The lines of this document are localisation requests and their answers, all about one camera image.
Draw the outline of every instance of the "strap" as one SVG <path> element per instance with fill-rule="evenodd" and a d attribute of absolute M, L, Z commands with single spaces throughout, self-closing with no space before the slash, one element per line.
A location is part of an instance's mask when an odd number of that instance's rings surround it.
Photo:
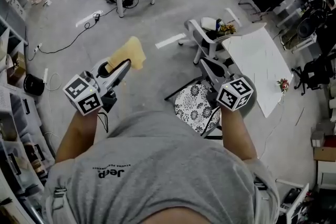
<path fill-rule="evenodd" d="M 77 224 L 67 199 L 67 189 L 55 189 L 54 195 L 46 199 L 46 215 L 50 224 L 54 224 L 52 216 L 55 210 L 64 216 L 67 224 Z"/>

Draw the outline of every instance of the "black cable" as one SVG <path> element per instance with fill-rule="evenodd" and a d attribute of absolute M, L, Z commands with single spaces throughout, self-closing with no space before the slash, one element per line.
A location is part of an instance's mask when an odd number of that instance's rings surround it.
<path fill-rule="evenodd" d="M 127 6 L 127 7 L 125 7 L 125 8 L 135 8 L 135 7 L 138 5 L 138 3 L 139 3 L 139 0 L 138 0 L 138 2 L 137 2 L 134 6 L 132 6 L 132 7 Z"/>
<path fill-rule="evenodd" d="M 283 32 L 283 29 L 280 30 L 279 33 L 274 38 L 272 38 L 272 40 L 274 40 L 277 36 L 279 36 L 280 34 L 282 34 L 282 32 Z"/>
<path fill-rule="evenodd" d="M 130 8 L 135 8 L 137 5 L 138 5 L 138 3 L 139 3 L 139 0 L 138 0 L 138 2 L 134 5 L 134 6 L 132 6 L 132 7 L 125 7 L 125 8 L 128 8 L 128 9 L 130 9 Z M 105 13 L 105 14 L 103 14 L 103 15 L 100 15 L 100 17 L 103 17 L 103 16 L 106 16 L 106 15 L 108 15 L 110 12 L 112 12 L 113 10 L 115 10 L 115 9 L 117 9 L 117 7 L 115 7 L 115 8 L 113 8 L 112 10 L 110 10 L 109 12 L 107 12 L 107 13 Z M 80 32 L 78 35 L 77 35 L 77 37 L 68 45 L 68 46 L 66 46 L 66 47 L 64 47 L 64 48 L 61 48 L 61 49 L 59 49 L 59 50 L 55 50 L 55 51 L 48 51 L 48 52 L 46 52 L 46 51 L 42 51 L 41 49 L 39 49 L 39 51 L 40 52 L 42 52 L 43 54 L 55 54 L 55 53 L 57 53 L 57 52 L 59 52 L 59 51 L 62 51 L 62 50 L 65 50 L 66 48 L 69 48 L 76 40 L 77 40 L 77 38 L 81 35 L 81 34 L 83 34 L 86 30 L 89 30 L 89 29 L 91 29 L 93 26 L 95 26 L 96 24 L 97 24 L 97 22 L 98 21 L 95 21 L 94 22 L 94 25 L 90 25 L 90 23 L 89 22 L 87 22 L 85 25 L 84 25 L 84 30 L 82 31 L 82 32 Z M 31 58 L 31 59 L 29 59 L 28 58 L 28 60 L 29 61 L 32 61 L 33 59 L 34 59 L 34 57 L 35 57 L 35 55 Z"/>
<path fill-rule="evenodd" d="M 107 12 L 107 13 L 105 13 L 105 14 L 103 14 L 103 15 L 100 15 L 100 17 L 103 17 L 103 16 L 105 16 L 105 15 L 108 15 L 110 12 L 112 12 L 113 10 L 115 10 L 117 7 L 115 7 L 115 8 L 113 8 L 112 10 L 110 10 L 109 12 Z M 76 40 L 77 40 L 77 38 L 81 35 L 81 34 L 83 34 L 86 30 L 89 30 L 89 29 L 91 29 L 93 26 L 95 26 L 96 24 L 97 24 L 97 22 L 98 21 L 95 21 L 94 22 L 94 25 L 92 25 L 92 26 L 90 26 L 90 23 L 89 22 L 87 22 L 85 25 L 84 25 L 84 30 L 82 31 L 82 32 L 80 32 L 78 35 L 77 35 L 77 37 L 68 45 L 68 46 L 66 46 L 66 47 L 64 47 L 64 48 L 62 48 L 62 49 L 59 49 L 59 50 L 55 50 L 55 51 L 48 51 L 48 52 L 46 52 L 46 51 L 42 51 L 41 49 L 39 49 L 40 50 L 40 52 L 42 52 L 43 54 L 55 54 L 55 53 L 57 53 L 57 52 L 59 52 L 59 51 L 62 51 L 62 50 L 65 50 L 66 48 L 69 48 Z"/>
<path fill-rule="evenodd" d="M 211 114 L 211 116 L 210 116 L 210 118 L 209 118 L 209 120 L 208 120 L 208 123 L 206 124 L 205 129 L 204 129 L 204 131 L 203 131 L 203 133 L 202 133 L 201 135 L 203 135 L 203 134 L 206 132 L 206 129 L 208 128 L 208 126 L 209 126 L 209 124 L 210 124 L 210 121 L 212 120 L 213 116 L 216 114 L 216 112 L 218 111 L 218 109 L 220 109 L 220 106 L 217 107 L 217 108 L 215 109 L 215 111 Z"/>
<path fill-rule="evenodd" d="M 36 55 L 36 54 L 34 54 L 33 57 L 30 59 L 30 58 L 29 58 L 29 55 L 27 54 L 28 61 L 29 61 L 29 62 L 30 62 L 30 61 L 33 61 L 33 59 L 35 58 L 35 55 Z"/>
<path fill-rule="evenodd" d="M 110 10 L 109 12 L 107 12 L 107 13 L 105 13 L 105 14 L 103 14 L 103 15 L 100 15 L 100 17 L 103 17 L 103 16 L 108 15 L 110 12 L 114 11 L 116 8 L 117 8 L 117 7 L 113 8 L 112 10 Z"/>
<path fill-rule="evenodd" d="M 84 25 L 84 28 L 85 28 L 85 29 L 77 35 L 77 37 L 73 40 L 73 42 L 71 42 L 68 46 L 66 46 L 66 47 L 64 47 L 64 48 L 61 48 L 61 49 L 59 49 L 59 50 L 55 50 L 55 51 L 49 51 L 49 52 L 42 51 L 41 49 L 39 49 L 39 50 L 40 50 L 40 52 L 42 52 L 43 54 L 55 54 L 55 53 L 57 53 L 57 52 L 59 52 L 59 51 L 61 51 L 61 50 L 65 50 L 66 48 L 69 48 L 72 44 L 74 44 L 74 42 L 76 41 L 76 39 L 77 39 L 81 34 L 83 34 L 86 30 L 91 29 L 91 28 L 92 28 L 93 26 L 95 26 L 96 24 L 97 24 L 97 22 L 94 22 L 94 25 L 90 26 L 90 23 L 87 22 L 87 23 Z"/>
<path fill-rule="evenodd" d="M 101 117 L 100 117 L 99 115 L 104 115 L 104 121 L 105 121 L 105 124 L 103 123 L 103 120 L 101 119 Z M 108 124 L 109 122 L 108 122 L 107 115 L 106 115 L 104 112 L 99 112 L 99 113 L 98 113 L 98 118 L 100 119 L 101 124 L 103 125 L 103 127 L 104 127 L 106 133 L 108 133 L 108 132 L 109 132 L 109 124 Z"/>

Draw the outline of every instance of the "yellow sponge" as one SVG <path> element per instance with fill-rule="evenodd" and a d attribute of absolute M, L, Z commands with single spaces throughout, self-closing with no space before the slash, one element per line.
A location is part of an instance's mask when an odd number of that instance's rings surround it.
<path fill-rule="evenodd" d="M 142 62 L 146 60 L 142 46 L 138 38 L 131 37 L 121 48 L 119 48 L 109 59 L 105 69 L 110 73 L 121 62 L 130 59 L 131 67 L 134 69 L 142 69 Z"/>

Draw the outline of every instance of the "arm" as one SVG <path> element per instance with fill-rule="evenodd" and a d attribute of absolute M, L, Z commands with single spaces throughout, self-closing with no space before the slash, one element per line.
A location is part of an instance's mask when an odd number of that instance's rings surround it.
<path fill-rule="evenodd" d="M 239 111 L 221 106 L 224 147 L 243 161 L 257 159 L 257 152 Z"/>
<path fill-rule="evenodd" d="M 86 116 L 76 111 L 56 153 L 55 163 L 73 159 L 87 151 L 94 142 L 98 111 Z"/>

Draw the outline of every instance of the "white tape strip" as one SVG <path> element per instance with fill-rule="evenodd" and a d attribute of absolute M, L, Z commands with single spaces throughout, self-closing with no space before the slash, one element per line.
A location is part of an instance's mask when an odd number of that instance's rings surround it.
<path fill-rule="evenodd" d="M 186 37 L 185 34 L 181 33 L 181 34 L 178 34 L 176 36 L 170 37 L 169 39 L 166 39 L 166 40 L 164 40 L 162 42 L 156 43 L 155 45 L 156 45 L 156 47 L 158 49 L 160 49 L 160 48 L 162 48 L 162 47 L 164 47 L 164 46 L 166 46 L 168 44 L 171 44 L 171 43 L 173 43 L 175 41 L 178 41 L 179 39 L 184 38 L 184 37 Z"/>

